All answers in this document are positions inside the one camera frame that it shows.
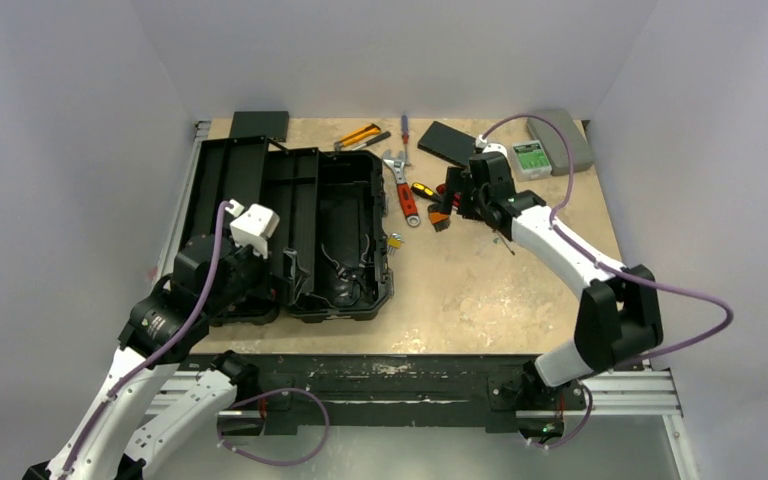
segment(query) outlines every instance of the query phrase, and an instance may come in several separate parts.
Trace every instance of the gray wall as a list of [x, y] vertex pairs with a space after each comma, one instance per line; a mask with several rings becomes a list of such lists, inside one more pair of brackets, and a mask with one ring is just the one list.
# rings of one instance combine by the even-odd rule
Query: gray wall
[[134, 0], [189, 111], [589, 118], [656, 0]]
[[0, 2], [0, 479], [56, 453], [98, 388], [189, 123], [130, 3]]
[[[734, 326], [667, 359], [701, 478], [768, 478], [768, 1], [662, 1], [590, 127], [628, 261]], [[661, 296], [667, 341], [720, 311]]]

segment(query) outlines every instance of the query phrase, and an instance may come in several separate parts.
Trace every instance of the red adjustable wrench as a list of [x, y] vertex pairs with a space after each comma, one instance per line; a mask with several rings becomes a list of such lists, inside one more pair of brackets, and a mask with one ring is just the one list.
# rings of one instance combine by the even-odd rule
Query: red adjustable wrench
[[396, 192], [399, 194], [399, 205], [402, 206], [402, 212], [405, 214], [405, 220], [411, 227], [418, 227], [420, 223], [419, 210], [416, 209], [416, 202], [413, 201], [413, 192], [405, 178], [405, 154], [399, 152], [398, 157], [390, 154], [390, 150], [384, 152], [381, 156], [384, 164], [393, 171], [396, 177]]

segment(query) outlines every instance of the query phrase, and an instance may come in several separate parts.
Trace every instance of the wooden tabletop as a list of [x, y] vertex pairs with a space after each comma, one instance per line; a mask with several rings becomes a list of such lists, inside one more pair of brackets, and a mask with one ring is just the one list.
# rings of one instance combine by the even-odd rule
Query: wooden tabletop
[[[438, 119], [473, 136], [493, 120]], [[443, 183], [443, 160], [416, 148], [433, 120], [410, 120], [408, 154], [413, 164], [408, 182], [429, 186]], [[289, 148], [317, 146], [333, 150], [339, 137], [374, 122], [392, 136], [370, 148], [377, 155], [402, 149], [398, 118], [297, 118], [290, 120]], [[215, 119], [208, 138], [225, 138], [230, 119]], [[524, 121], [496, 130], [491, 140], [510, 149], [530, 139]], [[423, 214], [426, 201], [417, 199], [422, 224], [411, 228], [395, 201], [392, 173], [385, 169], [385, 188], [391, 199], [384, 230], [400, 233], [406, 243], [389, 258], [395, 296], [371, 321], [346, 319], [305, 324], [279, 317], [266, 326], [245, 324], [212, 328], [194, 353], [218, 353], [229, 348], [240, 353], [542, 353], [569, 339], [575, 327], [578, 301], [545, 265], [528, 251], [514, 246], [515, 256], [483, 223], [452, 215], [451, 227], [441, 233]], [[549, 205], [564, 195], [567, 177], [518, 183]], [[575, 174], [572, 201], [560, 218], [606, 255], [619, 258], [614, 231], [594, 169]]]

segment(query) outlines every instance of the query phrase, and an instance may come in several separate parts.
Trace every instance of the metal frame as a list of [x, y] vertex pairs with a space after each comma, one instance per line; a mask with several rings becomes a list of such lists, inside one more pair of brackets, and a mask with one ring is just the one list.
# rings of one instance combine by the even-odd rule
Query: metal frame
[[[166, 245], [158, 262], [158, 277], [172, 268], [175, 257], [175, 245], [178, 244], [186, 214], [187, 200], [192, 190], [196, 165], [201, 150], [201, 142], [207, 139], [210, 121], [200, 121], [195, 125], [195, 138], [190, 154], [187, 176], [182, 186]], [[149, 407], [148, 415], [157, 415], [177, 400], [196, 383], [198, 372], [180, 370], [163, 386], [162, 394], [157, 395]], [[665, 435], [669, 439], [670, 449], [681, 480], [698, 480], [699, 472], [693, 457], [687, 432], [682, 419], [681, 404], [675, 390], [672, 374], [669, 370], [654, 371], [648, 362], [642, 371], [605, 372], [585, 380], [584, 383], [593, 392], [592, 415], [600, 416], [660, 416], [664, 422]], [[583, 411], [568, 411], [567, 415], [583, 415]], [[222, 411], [221, 417], [256, 416], [257, 412]], [[518, 411], [517, 418], [551, 417], [550, 411]]]

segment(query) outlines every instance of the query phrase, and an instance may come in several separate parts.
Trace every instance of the open toolbox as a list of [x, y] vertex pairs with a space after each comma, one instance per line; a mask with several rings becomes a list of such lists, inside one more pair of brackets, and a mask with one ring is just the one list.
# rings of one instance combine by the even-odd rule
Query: open toolbox
[[393, 293], [382, 170], [366, 151], [290, 150], [265, 137], [202, 142], [179, 248], [213, 231], [223, 200], [259, 203], [280, 219], [270, 275], [213, 325], [265, 324], [281, 308], [305, 322], [375, 318]]

